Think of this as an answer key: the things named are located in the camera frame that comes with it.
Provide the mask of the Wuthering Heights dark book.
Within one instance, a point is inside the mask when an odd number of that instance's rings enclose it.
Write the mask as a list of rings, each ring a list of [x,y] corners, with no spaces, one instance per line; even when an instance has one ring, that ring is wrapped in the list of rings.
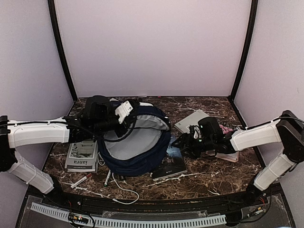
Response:
[[[174,141],[176,141],[176,137],[171,135],[165,157],[161,164],[152,172],[153,181],[172,178],[187,173],[188,170],[180,149],[172,146]]]

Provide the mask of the navy blue student backpack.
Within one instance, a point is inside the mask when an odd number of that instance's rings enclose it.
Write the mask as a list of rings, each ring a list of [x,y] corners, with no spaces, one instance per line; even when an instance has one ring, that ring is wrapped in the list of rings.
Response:
[[[135,127],[121,140],[114,131],[97,141],[98,151],[112,173],[140,176],[162,162],[171,139],[171,123],[160,108],[140,102]]]

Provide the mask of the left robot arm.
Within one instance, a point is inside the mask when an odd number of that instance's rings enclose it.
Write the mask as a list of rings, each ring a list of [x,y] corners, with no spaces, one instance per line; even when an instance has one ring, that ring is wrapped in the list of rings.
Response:
[[[10,121],[0,118],[0,170],[8,172],[31,185],[57,207],[67,203],[67,196],[49,174],[37,169],[16,149],[21,146],[44,143],[79,143],[85,140],[103,140],[104,134],[114,131],[119,140],[125,139],[135,126],[139,103],[110,100],[101,95],[87,98],[84,108],[73,116],[53,120]]]

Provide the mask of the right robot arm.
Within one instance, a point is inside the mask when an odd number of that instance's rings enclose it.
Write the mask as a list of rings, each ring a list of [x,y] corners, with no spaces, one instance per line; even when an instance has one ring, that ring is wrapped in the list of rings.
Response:
[[[269,186],[304,161],[304,122],[285,110],[268,122],[223,133],[216,117],[208,116],[191,125],[172,146],[182,155],[197,159],[202,152],[233,154],[247,148],[281,143],[282,150],[248,184],[242,201],[253,206]]]

